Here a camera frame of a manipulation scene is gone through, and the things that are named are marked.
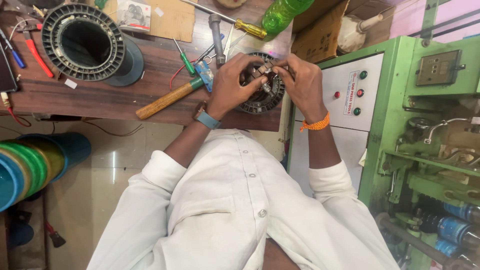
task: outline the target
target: tiled floor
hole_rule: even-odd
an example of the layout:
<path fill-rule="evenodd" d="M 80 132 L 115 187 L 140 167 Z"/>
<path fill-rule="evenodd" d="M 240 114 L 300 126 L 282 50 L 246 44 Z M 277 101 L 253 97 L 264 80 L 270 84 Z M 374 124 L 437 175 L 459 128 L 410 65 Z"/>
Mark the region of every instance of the tiled floor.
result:
<path fill-rule="evenodd" d="M 279 132 L 252 131 L 257 140 L 278 160 L 283 158 L 283 143 L 290 112 L 290 99 L 285 97 Z M 20 133 L 49 134 L 52 123 L 32 122 L 30 128 L 21 127 L 11 117 L 0 117 L 0 126 Z M 141 172 L 154 150 L 164 150 L 182 131 L 183 126 L 144 123 L 137 121 L 94 120 L 93 123 L 116 134 L 125 134 L 138 125 L 143 129 L 128 137 L 108 135 L 81 122 L 56 123 L 55 133 L 76 131 L 84 134 L 92 144 L 92 155 L 59 181 L 46 188 L 47 219 L 67 243 L 49 250 L 50 270 L 85 270 L 100 236 L 117 202 L 128 185 L 128 179 Z M 18 134 L 0 128 L 0 140 L 12 139 Z"/>

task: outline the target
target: orange thread bracelet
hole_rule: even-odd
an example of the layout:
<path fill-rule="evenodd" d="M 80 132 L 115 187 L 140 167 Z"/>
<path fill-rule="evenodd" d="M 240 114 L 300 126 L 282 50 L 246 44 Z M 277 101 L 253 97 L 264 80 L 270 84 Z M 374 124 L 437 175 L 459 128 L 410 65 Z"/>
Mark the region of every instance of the orange thread bracelet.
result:
<path fill-rule="evenodd" d="M 300 127 L 300 132 L 303 132 L 303 129 L 311 129 L 311 130 L 321 130 L 321 129 L 324 129 L 325 127 L 328 126 L 328 124 L 330 123 L 330 112 L 327 112 L 327 116 L 325 116 L 325 118 L 321 121 L 318 121 L 316 123 L 313 123 L 313 124 L 307 124 L 307 122 L 305 120 L 302 121 L 303 123 L 303 126 Z"/>

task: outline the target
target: green indicator light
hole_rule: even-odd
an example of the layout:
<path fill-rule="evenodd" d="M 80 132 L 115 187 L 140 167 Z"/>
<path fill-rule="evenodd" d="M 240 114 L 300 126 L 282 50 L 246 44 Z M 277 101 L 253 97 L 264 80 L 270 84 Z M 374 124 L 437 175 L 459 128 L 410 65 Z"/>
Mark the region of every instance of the green indicator light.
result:
<path fill-rule="evenodd" d="M 360 73 L 360 79 L 362 79 L 362 80 L 365 79 L 367 77 L 367 75 L 368 75 L 368 72 L 366 70 L 362 71 Z"/>

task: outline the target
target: person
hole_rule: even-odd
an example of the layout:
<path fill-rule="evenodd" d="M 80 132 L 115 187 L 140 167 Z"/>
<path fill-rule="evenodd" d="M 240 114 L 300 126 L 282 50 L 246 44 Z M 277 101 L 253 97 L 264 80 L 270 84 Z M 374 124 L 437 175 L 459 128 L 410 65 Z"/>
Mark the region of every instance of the person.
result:
<path fill-rule="evenodd" d="M 218 70 L 206 114 L 220 121 L 260 88 L 265 77 L 239 84 L 255 62 L 239 53 Z M 326 119 L 320 68 L 290 54 L 273 71 L 306 123 Z M 313 198 L 249 132 L 207 125 L 130 178 L 87 270 L 398 269 L 329 125 L 308 130 Z"/>

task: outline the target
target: shirt sleeve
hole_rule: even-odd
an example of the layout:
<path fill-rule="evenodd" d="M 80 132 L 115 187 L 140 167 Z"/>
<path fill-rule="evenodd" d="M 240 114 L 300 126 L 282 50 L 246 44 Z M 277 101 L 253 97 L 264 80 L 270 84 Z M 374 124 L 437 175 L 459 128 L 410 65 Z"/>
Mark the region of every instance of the shirt sleeve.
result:
<path fill-rule="evenodd" d="M 390 269 L 398 269 L 368 208 L 357 199 L 355 189 L 342 160 L 324 169 L 309 169 L 310 188 L 314 198 L 337 222 L 351 231 Z"/>
<path fill-rule="evenodd" d="M 131 269 L 167 236 L 167 206 L 185 171 L 164 152 L 152 153 L 142 172 L 129 179 L 87 270 Z"/>

